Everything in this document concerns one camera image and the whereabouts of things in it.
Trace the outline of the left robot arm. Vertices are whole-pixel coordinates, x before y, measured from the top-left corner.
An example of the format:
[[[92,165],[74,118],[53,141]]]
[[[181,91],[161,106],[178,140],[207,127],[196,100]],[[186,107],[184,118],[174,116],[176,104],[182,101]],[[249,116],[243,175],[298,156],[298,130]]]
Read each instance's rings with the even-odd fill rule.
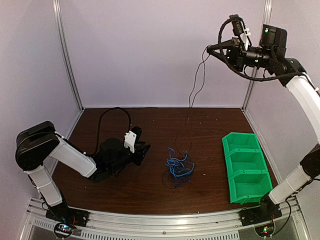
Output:
[[[46,203],[53,207],[53,215],[61,222],[67,222],[72,218],[72,211],[63,204],[63,195],[45,162],[58,161],[99,183],[117,176],[131,163],[142,164],[151,146],[140,140],[141,133],[142,129],[135,126],[124,134],[122,140],[108,138],[100,144],[97,153],[89,155],[61,136],[52,122],[44,121],[17,135],[15,160]]]

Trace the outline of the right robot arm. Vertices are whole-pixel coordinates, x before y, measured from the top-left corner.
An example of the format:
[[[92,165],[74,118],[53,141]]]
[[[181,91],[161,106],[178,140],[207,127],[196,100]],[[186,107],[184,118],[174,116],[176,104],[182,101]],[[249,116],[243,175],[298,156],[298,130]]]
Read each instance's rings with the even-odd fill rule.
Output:
[[[254,44],[241,21],[223,24],[231,31],[205,50],[238,78],[256,83],[249,118],[257,130],[278,184],[261,200],[259,220],[320,176],[320,82],[313,81],[293,50],[285,29],[263,25]]]

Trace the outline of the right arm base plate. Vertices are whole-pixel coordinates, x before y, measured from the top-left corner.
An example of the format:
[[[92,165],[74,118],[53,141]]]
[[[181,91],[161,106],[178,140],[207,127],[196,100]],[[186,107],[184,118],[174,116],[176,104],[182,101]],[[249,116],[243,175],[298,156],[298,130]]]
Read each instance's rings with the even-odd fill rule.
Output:
[[[253,208],[243,208],[238,214],[242,226],[254,225],[255,233],[262,238],[273,236],[276,232],[275,219],[282,216],[279,204],[267,203]]]

